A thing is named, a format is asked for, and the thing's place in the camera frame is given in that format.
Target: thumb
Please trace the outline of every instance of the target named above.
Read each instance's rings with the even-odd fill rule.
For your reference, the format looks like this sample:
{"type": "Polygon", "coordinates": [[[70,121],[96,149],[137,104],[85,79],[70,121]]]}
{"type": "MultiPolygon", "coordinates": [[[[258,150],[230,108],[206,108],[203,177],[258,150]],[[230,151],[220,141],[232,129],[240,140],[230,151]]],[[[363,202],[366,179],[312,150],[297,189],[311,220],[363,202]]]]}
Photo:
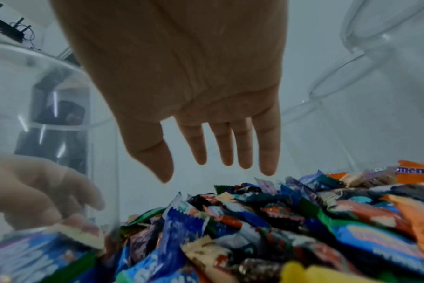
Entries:
{"type": "Polygon", "coordinates": [[[0,212],[15,229],[49,226],[62,215],[44,193],[15,178],[0,178],[0,212]]]}
{"type": "Polygon", "coordinates": [[[160,123],[142,122],[131,115],[115,112],[127,152],[163,182],[173,176],[173,160],[163,139],[160,123]]]}

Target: person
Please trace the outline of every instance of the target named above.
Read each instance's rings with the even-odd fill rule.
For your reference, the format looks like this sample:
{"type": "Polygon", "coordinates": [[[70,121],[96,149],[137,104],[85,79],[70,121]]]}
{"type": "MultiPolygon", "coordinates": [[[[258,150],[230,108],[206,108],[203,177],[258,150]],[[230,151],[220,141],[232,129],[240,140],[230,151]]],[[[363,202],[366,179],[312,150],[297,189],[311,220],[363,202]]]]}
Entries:
{"type": "MultiPolygon", "coordinates": [[[[207,161],[208,123],[225,165],[273,175],[280,155],[278,90],[287,0],[51,0],[74,51],[111,108],[128,153],[162,181],[173,161],[160,122],[174,117],[195,160],[207,161]]],[[[14,228],[49,225],[98,189],[77,171],[40,158],[0,156],[0,212],[14,228]]]]}

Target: pile of candy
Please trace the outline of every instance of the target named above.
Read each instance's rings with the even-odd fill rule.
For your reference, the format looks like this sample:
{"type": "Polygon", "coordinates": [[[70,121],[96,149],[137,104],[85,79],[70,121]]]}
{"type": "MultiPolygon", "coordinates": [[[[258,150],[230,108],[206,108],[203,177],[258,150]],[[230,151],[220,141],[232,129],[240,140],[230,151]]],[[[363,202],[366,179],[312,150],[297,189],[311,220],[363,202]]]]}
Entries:
{"type": "Polygon", "coordinates": [[[36,235],[34,245],[2,243],[12,258],[0,261],[0,282],[424,282],[424,164],[255,183],[179,193],[168,207],[130,216],[106,249],[86,226],[39,234],[55,241],[47,255],[72,269],[33,257],[36,235]]]}

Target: human hand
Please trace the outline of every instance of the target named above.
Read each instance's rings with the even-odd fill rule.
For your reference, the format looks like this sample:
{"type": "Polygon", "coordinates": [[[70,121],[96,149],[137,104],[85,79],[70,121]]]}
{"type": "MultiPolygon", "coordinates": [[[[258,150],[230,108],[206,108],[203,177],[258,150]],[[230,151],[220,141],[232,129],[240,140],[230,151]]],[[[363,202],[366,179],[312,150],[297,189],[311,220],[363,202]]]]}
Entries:
{"type": "Polygon", "coordinates": [[[0,212],[15,229],[48,226],[83,205],[102,210],[100,191],[86,176],[46,159],[0,155],[0,212]]]}
{"type": "Polygon", "coordinates": [[[280,155],[278,87],[287,0],[52,0],[77,58],[116,117],[127,151],[167,182],[160,121],[174,116],[199,164],[209,123],[225,165],[260,170],[280,155]]]}

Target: palm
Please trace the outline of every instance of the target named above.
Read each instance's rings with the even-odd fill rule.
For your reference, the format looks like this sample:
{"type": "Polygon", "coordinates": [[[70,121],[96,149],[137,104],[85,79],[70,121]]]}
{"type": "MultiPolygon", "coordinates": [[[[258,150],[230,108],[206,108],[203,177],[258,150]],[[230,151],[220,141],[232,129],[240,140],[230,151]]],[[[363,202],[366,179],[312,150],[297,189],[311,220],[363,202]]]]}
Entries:
{"type": "Polygon", "coordinates": [[[53,5],[128,152],[161,180],[171,178],[173,163],[159,122],[171,116],[200,164],[202,123],[210,124],[226,165],[233,162],[234,132],[243,168],[252,165],[254,126],[260,169],[274,174],[287,0],[122,1],[115,13],[108,1],[53,5]]]}

